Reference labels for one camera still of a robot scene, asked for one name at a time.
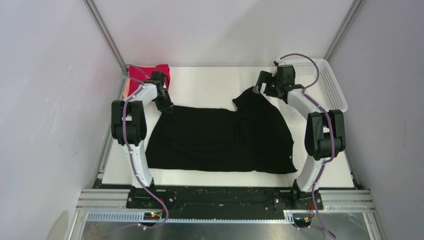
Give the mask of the black t shirt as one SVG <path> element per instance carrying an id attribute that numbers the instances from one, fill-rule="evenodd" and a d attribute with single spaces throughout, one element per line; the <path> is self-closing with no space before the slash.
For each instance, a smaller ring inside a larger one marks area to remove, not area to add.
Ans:
<path id="1" fill-rule="evenodd" d="M 281 112 L 246 89 L 235 110 L 174 106 L 150 135 L 149 168 L 205 172 L 291 174 L 294 140 Z"/>

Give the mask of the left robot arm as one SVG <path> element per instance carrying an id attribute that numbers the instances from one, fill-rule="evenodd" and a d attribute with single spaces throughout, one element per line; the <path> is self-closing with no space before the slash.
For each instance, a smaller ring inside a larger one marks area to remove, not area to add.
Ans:
<path id="1" fill-rule="evenodd" d="M 168 79 L 165 73 L 154 71 L 151 78 L 142 81 L 132 94 L 111 104 L 111 135 L 124 149 L 131 167 L 131 186 L 135 191 L 142 190 L 138 201 L 145 208 L 154 207 L 158 201 L 157 193 L 150 189 L 154 185 L 154 178 L 145 152 L 145 107 L 154 102 L 159 112 L 172 112 L 174 104 L 166 86 Z"/>

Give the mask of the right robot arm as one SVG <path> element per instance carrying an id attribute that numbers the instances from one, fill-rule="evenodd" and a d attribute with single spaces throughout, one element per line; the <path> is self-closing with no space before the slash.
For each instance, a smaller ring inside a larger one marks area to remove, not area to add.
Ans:
<path id="1" fill-rule="evenodd" d="M 325 166 L 346 148 L 344 113 L 329 109 L 307 93 L 306 87 L 295 83 L 292 65 L 279 65 L 274 73 L 261 71 L 253 92 L 284 101 L 306 120 L 304 147 L 307 152 L 303 169 L 292 186 L 291 204 L 303 209 L 319 189 Z"/>

